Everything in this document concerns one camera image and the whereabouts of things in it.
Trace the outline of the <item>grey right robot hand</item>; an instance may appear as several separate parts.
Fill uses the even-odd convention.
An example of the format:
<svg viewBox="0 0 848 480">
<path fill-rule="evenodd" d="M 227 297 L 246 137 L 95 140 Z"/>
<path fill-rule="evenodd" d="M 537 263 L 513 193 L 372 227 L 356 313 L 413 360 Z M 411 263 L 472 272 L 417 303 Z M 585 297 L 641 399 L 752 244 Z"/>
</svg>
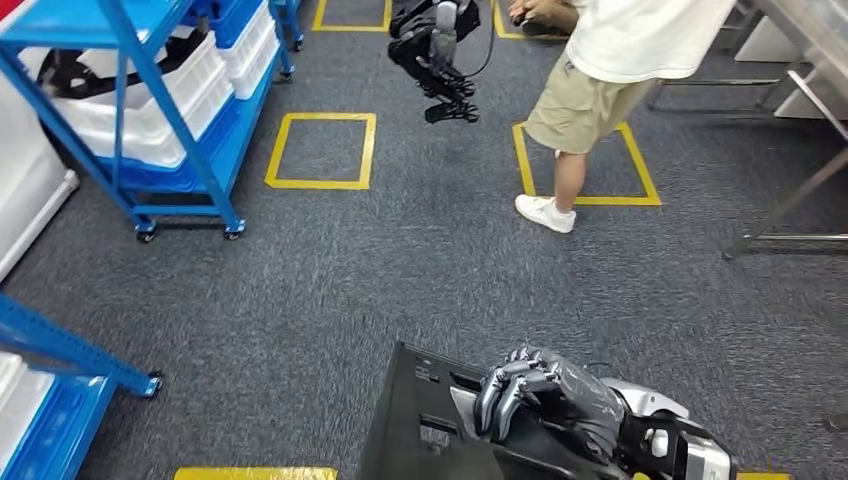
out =
<svg viewBox="0 0 848 480">
<path fill-rule="evenodd" d="M 563 427 L 588 458 L 612 459 L 625 407 L 584 367 L 546 348 L 523 345 L 511 351 L 481 381 L 473 404 L 475 433 L 503 442 L 522 405 Z"/>
</svg>

